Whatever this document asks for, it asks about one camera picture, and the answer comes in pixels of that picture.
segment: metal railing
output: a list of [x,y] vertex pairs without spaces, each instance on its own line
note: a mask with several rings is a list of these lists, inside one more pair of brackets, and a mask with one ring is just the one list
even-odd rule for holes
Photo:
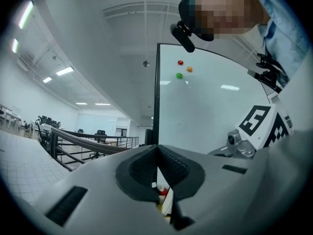
[[[50,156],[67,170],[73,171],[74,169],[68,166],[69,164],[73,163],[84,164],[87,160],[90,159],[97,159],[101,156],[107,156],[122,151],[126,151],[133,147],[136,147],[138,145],[138,142],[139,137],[114,137],[103,135],[89,135],[84,133],[64,131],[52,127],[50,141],[51,145]],[[64,150],[65,149],[64,146],[80,146],[81,151],[68,152]],[[79,159],[74,156],[84,153],[89,153],[89,157]],[[71,158],[72,161],[63,162],[62,160],[63,156]]]

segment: ceiling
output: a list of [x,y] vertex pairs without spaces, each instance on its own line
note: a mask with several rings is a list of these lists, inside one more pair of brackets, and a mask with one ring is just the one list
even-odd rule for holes
[[[34,1],[19,56],[36,79],[51,76],[45,86],[69,103],[109,100],[138,125],[151,126],[157,43],[178,44],[169,28],[180,19],[180,0]],[[260,72],[257,28],[237,38],[192,41]],[[74,72],[55,74],[68,66]]]

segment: blue shirt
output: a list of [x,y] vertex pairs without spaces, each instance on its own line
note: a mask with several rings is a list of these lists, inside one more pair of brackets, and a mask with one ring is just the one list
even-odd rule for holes
[[[283,67],[288,79],[296,73],[310,47],[310,39],[299,19],[284,0],[259,0],[270,16],[267,25],[259,25],[261,37],[272,58]],[[287,79],[280,74],[278,82]]]

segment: white floor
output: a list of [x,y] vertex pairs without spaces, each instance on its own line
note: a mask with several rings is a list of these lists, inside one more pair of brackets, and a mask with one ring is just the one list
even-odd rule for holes
[[37,140],[0,130],[0,174],[13,195],[32,204],[68,173]]

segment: green magnet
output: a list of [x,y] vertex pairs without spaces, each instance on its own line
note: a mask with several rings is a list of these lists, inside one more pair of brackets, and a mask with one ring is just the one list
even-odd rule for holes
[[177,77],[178,79],[182,79],[182,74],[181,74],[181,73],[177,73],[177,74],[176,74],[176,77]]

